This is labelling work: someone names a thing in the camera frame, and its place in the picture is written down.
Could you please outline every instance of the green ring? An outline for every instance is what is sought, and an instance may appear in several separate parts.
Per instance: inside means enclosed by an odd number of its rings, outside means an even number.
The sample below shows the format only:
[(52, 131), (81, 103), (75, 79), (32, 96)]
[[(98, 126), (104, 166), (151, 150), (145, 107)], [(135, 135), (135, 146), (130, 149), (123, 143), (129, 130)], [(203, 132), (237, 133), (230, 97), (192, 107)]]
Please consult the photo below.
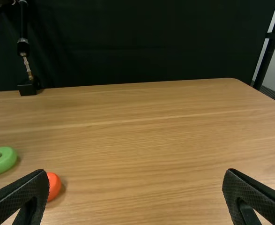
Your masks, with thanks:
[(0, 147), (0, 173), (9, 170), (16, 162), (17, 154), (10, 147)]

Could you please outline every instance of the black curtain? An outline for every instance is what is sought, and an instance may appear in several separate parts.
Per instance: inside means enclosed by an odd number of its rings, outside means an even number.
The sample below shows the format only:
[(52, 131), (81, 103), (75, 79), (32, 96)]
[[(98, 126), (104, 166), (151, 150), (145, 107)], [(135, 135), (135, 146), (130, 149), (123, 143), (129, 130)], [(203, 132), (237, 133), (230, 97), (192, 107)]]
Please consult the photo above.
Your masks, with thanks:
[[(233, 77), (250, 83), (275, 0), (29, 0), (29, 57), (47, 87)], [(19, 7), (0, 15), (0, 90), (26, 78)]]

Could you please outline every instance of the wooden table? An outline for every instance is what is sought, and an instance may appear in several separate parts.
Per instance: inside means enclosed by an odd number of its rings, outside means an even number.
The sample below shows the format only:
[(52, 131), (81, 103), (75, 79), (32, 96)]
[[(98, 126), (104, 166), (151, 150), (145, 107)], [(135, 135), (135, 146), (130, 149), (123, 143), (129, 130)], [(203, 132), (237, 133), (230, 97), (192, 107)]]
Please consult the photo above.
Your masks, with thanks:
[(0, 146), (0, 188), (62, 178), (43, 225), (230, 225), (228, 168), (275, 189), (275, 101), (234, 79), (0, 92)]

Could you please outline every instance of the orange ball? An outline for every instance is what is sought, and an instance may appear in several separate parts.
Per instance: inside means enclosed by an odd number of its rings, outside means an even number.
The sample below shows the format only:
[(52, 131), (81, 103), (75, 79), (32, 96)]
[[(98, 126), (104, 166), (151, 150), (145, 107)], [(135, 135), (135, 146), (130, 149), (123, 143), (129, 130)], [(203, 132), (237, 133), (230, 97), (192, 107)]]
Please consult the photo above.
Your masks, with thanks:
[(48, 202), (53, 200), (59, 193), (61, 189), (61, 180), (59, 176), (54, 174), (53, 172), (47, 172), (47, 176), (50, 183), (50, 191), (48, 196)]

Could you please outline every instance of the metal rod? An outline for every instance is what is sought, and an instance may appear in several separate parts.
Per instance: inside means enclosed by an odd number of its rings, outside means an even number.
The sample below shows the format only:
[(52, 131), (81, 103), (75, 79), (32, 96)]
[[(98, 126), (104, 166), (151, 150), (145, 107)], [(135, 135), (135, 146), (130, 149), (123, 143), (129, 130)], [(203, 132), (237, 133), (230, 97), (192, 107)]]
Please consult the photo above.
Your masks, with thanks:
[[(274, 28), (273, 28), (272, 33), (275, 33), (275, 24), (274, 24)], [(260, 88), (262, 86), (265, 74), (267, 73), (268, 66), (270, 64), (270, 61), (272, 60), (274, 51), (275, 51), (275, 38), (270, 39), (268, 41), (267, 48), (266, 48), (264, 56), (262, 58), (261, 65), (260, 65), (260, 68), (258, 70), (255, 83), (253, 85), (253, 87), (257, 90), (260, 90)]]

